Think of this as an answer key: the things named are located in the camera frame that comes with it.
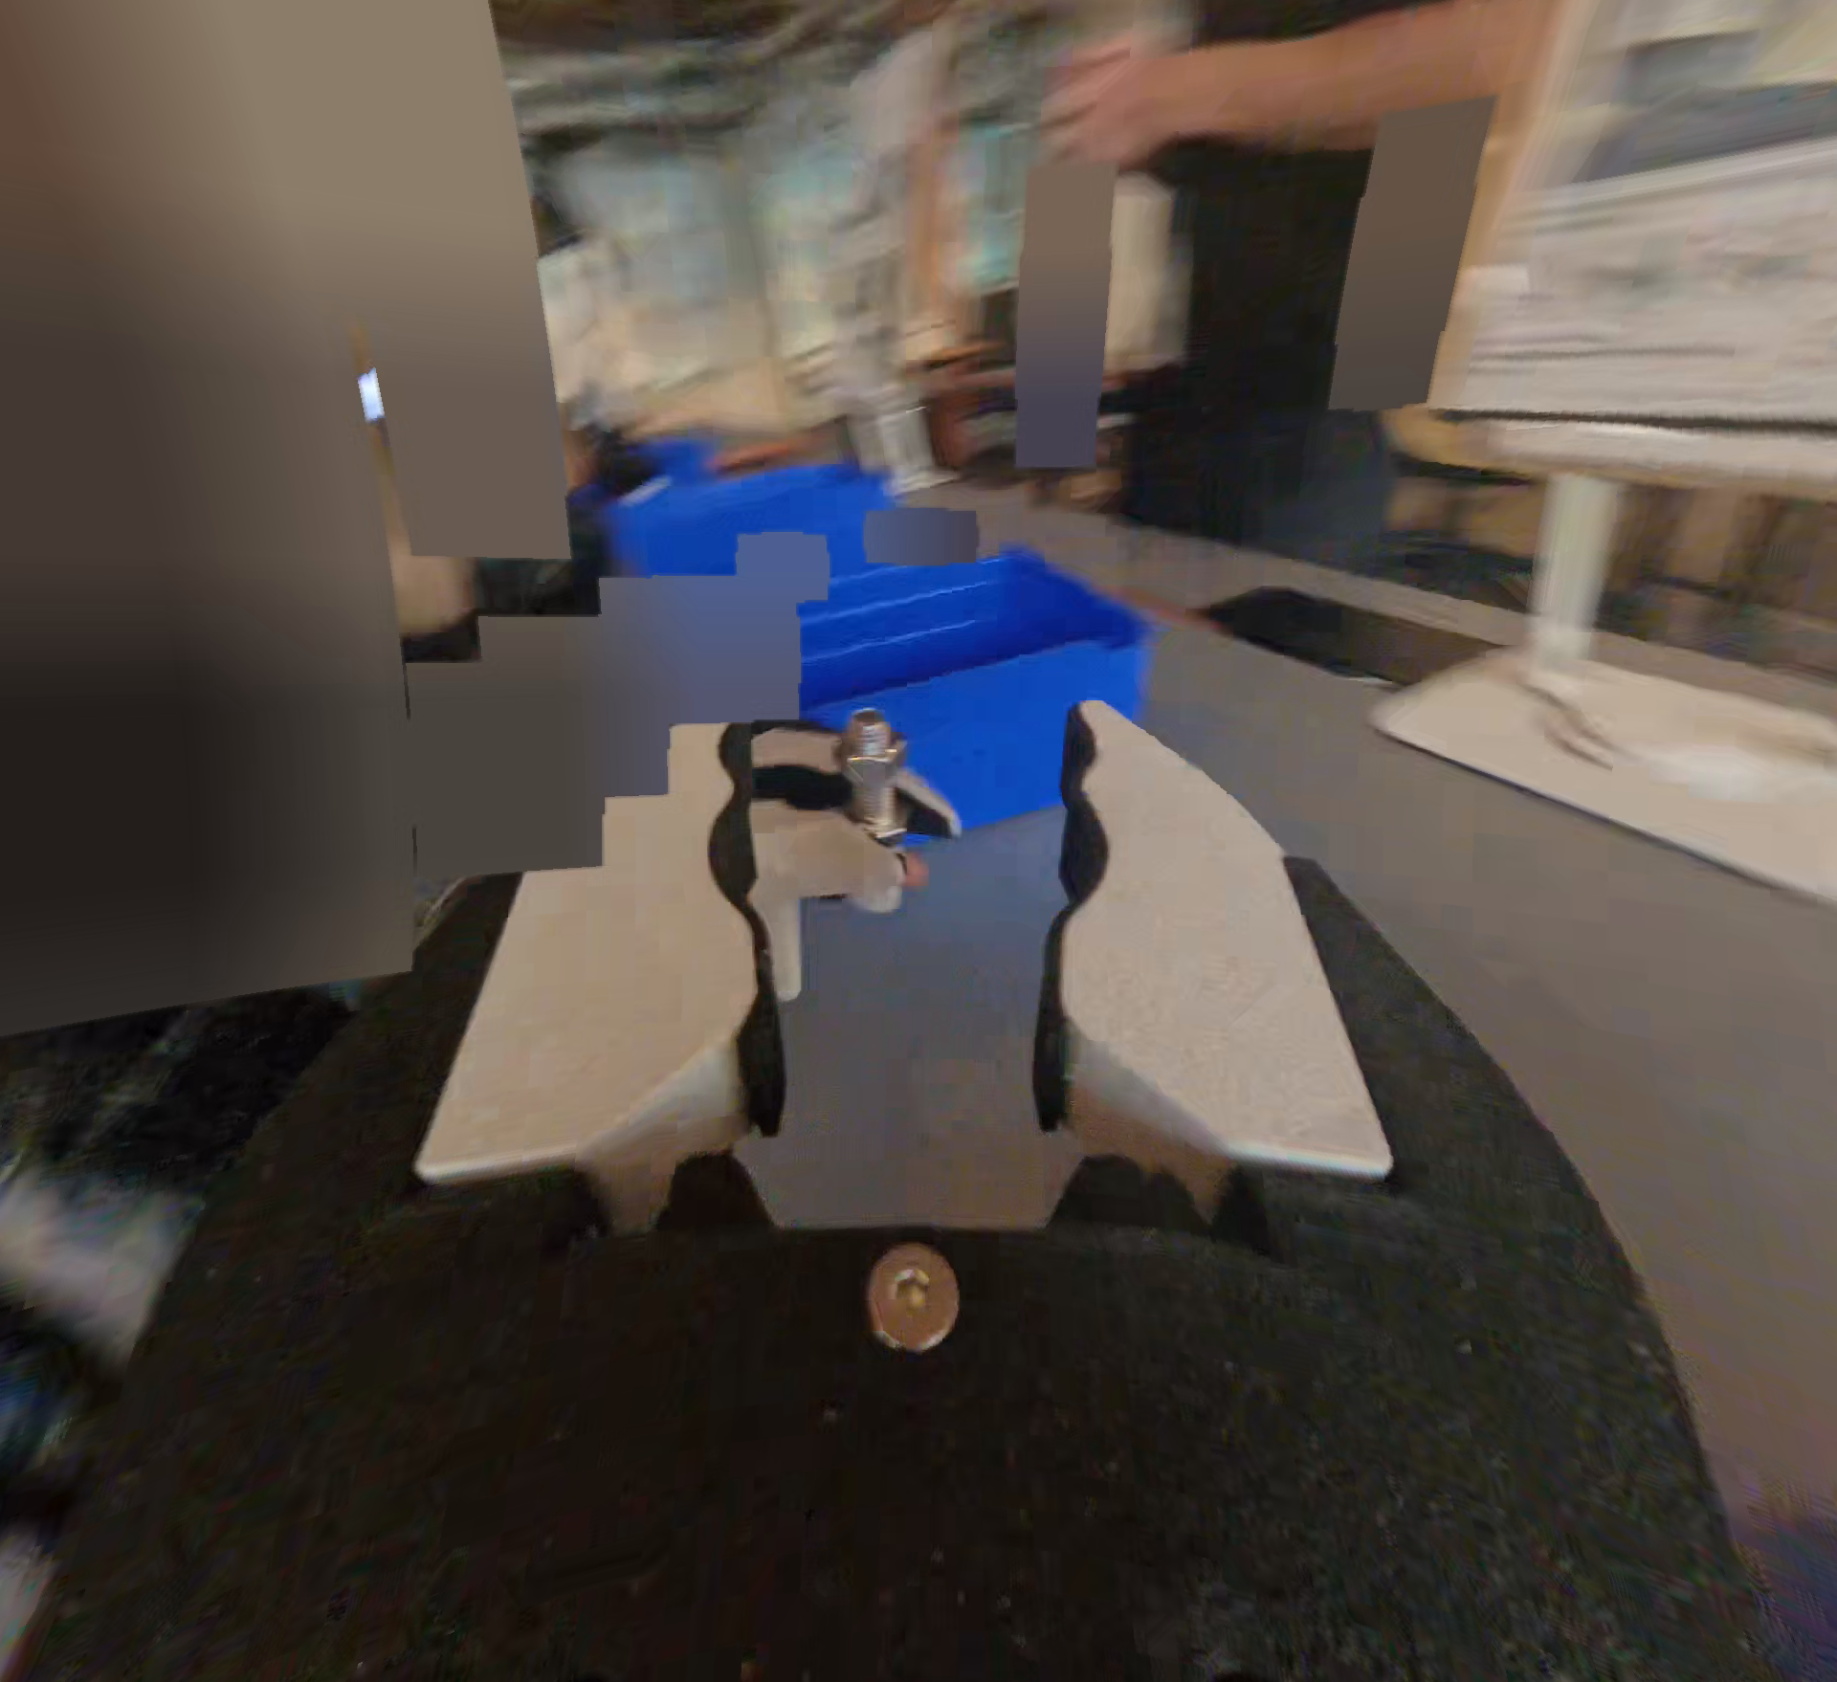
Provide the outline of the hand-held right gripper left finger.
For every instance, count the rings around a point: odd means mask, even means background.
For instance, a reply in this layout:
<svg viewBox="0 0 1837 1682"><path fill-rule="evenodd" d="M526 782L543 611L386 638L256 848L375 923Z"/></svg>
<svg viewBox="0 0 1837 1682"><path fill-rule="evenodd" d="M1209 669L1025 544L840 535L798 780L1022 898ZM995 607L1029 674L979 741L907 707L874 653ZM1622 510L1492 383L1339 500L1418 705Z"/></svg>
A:
<svg viewBox="0 0 1837 1682"><path fill-rule="evenodd" d="M430 1187L578 1174L648 1229L677 1166L773 1137L786 1051L752 908L752 730L675 728L599 868L526 873L415 1158Z"/></svg>

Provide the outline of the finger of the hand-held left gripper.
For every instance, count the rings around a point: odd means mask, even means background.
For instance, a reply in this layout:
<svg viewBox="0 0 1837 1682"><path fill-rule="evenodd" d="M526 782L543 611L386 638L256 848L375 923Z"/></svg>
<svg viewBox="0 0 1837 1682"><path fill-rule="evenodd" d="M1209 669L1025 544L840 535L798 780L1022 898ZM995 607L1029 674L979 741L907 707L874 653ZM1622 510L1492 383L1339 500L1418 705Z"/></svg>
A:
<svg viewBox="0 0 1837 1682"><path fill-rule="evenodd" d="M754 914L769 946L775 998L796 1002L803 992L805 904L842 900L889 915L924 883L918 858L884 847L845 814L756 810Z"/></svg>
<svg viewBox="0 0 1837 1682"><path fill-rule="evenodd" d="M754 728L752 806L780 803L801 814L855 816L855 791L840 766L842 736L828 728ZM909 839L956 841L962 822L928 780L899 770L893 780L897 820Z"/></svg>

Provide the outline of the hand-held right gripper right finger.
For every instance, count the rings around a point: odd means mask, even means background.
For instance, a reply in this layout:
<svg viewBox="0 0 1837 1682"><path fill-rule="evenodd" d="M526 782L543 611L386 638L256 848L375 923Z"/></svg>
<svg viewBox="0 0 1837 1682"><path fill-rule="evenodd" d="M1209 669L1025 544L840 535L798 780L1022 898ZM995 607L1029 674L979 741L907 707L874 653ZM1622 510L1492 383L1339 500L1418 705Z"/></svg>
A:
<svg viewBox="0 0 1837 1682"><path fill-rule="evenodd" d="M1064 906L1031 1042L1039 1132L1165 1174L1201 1210L1240 1170L1393 1176L1282 847L1098 701L1067 713L1062 804Z"/></svg>

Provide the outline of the steel hex bolt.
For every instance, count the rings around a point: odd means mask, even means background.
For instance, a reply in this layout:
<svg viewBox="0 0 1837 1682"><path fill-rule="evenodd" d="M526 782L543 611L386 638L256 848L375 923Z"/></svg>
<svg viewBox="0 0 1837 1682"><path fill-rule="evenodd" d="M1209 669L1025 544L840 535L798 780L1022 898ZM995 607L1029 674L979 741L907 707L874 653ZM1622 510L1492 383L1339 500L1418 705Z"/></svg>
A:
<svg viewBox="0 0 1837 1682"><path fill-rule="evenodd" d="M849 791L851 822L897 862L903 883L911 881L907 856L907 816L903 808L901 778L855 782L844 776Z"/></svg>

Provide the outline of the blue plastic bin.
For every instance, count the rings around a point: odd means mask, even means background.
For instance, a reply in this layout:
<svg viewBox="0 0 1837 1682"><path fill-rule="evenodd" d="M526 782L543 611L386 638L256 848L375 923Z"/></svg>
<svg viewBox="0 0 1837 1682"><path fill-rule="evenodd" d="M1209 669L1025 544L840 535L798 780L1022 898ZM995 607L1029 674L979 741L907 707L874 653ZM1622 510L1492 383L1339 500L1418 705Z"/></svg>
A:
<svg viewBox="0 0 1837 1682"><path fill-rule="evenodd" d="M966 833L1058 803L1069 711L1136 718L1157 638L1023 548L844 577L798 609L798 630L801 716L840 728L882 711Z"/></svg>
<svg viewBox="0 0 1837 1682"><path fill-rule="evenodd" d="M587 483L566 494L566 512L627 577L731 575L740 540L756 537L821 540L832 579L870 569L867 519L895 506L880 475L845 460L717 470L715 456L704 439L643 445L633 489Z"/></svg>

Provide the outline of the instruction board on white stand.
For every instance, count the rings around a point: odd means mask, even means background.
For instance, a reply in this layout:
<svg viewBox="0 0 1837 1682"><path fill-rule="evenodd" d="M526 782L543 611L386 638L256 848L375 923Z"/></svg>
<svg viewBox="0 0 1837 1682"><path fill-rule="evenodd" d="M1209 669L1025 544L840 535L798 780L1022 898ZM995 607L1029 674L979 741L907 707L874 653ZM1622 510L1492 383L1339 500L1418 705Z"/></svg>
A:
<svg viewBox="0 0 1837 1682"><path fill-rule="evenodd" d="M1833 904L1833 718L1592 659L1636 485L1833 500L1833 0L1567 0L1433 406L1546 475L1527 634L1385 737Z"/></svg>

